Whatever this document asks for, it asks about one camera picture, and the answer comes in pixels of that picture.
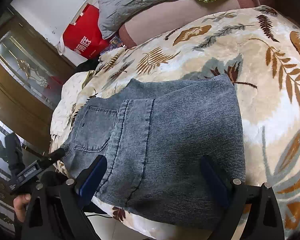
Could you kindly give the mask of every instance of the back pocket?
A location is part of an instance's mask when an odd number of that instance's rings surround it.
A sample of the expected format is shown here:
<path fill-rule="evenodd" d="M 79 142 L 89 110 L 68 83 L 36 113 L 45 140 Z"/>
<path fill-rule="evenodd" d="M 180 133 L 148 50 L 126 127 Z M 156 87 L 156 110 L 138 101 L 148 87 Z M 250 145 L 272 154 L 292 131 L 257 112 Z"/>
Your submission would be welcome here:
<path fill-rule="evenodd" d="M 116 110 L 89 106 L 80 121 L 75 148 L 88 152 L 102 151 L 111 136 L 117 113 Z"/>

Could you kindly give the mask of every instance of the folded denim garment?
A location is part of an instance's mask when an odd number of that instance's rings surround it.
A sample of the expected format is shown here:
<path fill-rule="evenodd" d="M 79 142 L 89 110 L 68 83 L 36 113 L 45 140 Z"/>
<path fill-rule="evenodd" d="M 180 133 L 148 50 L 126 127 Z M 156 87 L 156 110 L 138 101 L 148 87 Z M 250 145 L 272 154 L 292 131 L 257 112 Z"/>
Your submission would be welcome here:
<path fill-rule="evenodd" d="M 150 220 L 213 230 L 223 211 L 199 160 L 212 159 L 245 181 L 239 105 L 227 75 L 141 83 L 92 98 L 62 145 L 74 177 L 99 154 L 108 167 L 96 197 Z"/>

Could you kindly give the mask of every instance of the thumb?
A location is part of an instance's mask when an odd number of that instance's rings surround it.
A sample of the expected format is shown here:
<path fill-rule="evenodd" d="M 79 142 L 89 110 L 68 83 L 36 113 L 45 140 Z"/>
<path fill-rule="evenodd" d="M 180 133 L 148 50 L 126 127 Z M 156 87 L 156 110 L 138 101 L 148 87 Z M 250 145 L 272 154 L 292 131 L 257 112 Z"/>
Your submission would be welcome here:
<path fill-rule="evenodd" d="M 25 205 L 31 200 L 30 194 L 19 195 L 13 200 L 13 207 L 18 220 L 23 223 L 26 219 Z"/>

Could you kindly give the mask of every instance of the red bag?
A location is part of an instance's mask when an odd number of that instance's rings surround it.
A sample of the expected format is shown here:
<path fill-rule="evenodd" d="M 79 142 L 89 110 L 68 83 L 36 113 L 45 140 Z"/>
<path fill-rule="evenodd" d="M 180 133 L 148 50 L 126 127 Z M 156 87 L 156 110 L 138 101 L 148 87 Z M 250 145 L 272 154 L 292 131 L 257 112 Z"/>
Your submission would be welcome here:
<path fill-rule="evenodd" d="M 88 4 L 75 24 L 69 24 L 63 33 L 64 45 L 87 59 L 96 57 L 109 45 L 102 39 L 98 19 L 99 9 Z"/>

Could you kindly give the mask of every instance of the metal bolt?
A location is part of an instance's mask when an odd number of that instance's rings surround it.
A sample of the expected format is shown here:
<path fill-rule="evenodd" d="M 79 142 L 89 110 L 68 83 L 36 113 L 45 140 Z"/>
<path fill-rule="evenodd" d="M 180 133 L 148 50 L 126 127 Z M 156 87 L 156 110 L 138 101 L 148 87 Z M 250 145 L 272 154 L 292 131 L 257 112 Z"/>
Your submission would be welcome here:
<path fill-rule="evenodd" d="M 66 184 L 69 185 L 69 186 L 74 184 L 74 179 L 67 179 Z"/>
<path fill-rule="evenodd" d="M 36 189 L 42 189 L 43 188 L 43 184 L 42 183 L 38 183 L 37 186 L 35 186 Z"/>
<path fill-rule="evenodd" d="M 240 185 L 241 184 L 241 180 L 239 180 L 239 179 L 234 179 L 232 182 L 235 185 Z"/>
<path fill-rule="evenodd" d="M 270 184 L 267 183 L 267 182 L 265 182 L 264 185 L 265 185 L 266 188 L 271 188 Z"/>

